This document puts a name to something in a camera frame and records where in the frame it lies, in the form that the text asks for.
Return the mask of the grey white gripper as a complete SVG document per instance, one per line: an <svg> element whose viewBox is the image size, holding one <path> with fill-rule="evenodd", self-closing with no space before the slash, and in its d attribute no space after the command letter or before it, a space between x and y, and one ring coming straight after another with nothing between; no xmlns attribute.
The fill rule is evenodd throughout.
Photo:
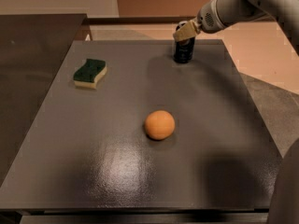
<svg viewBox="0 0 299 224"><path fill-rule="evenodd" d="M220 17L218 4L220 0L210 0L203 5L197 19L182 21L178 24L177 30L173 33L176 42L194 38L200 34L200 30L207 34L215 34L228 27Z"/></svg>

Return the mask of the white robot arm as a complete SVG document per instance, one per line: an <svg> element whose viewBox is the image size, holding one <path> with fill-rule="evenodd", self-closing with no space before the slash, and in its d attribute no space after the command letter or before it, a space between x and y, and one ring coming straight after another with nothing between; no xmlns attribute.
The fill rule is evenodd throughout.
<svg viewBox="0 0 299 224"><path fill-rule="evenodd" d="M176 42L196 37L201 32L214 34L236 23L270 17L299 54L299 0L211 0L195 18L178 28Z"/></svg>

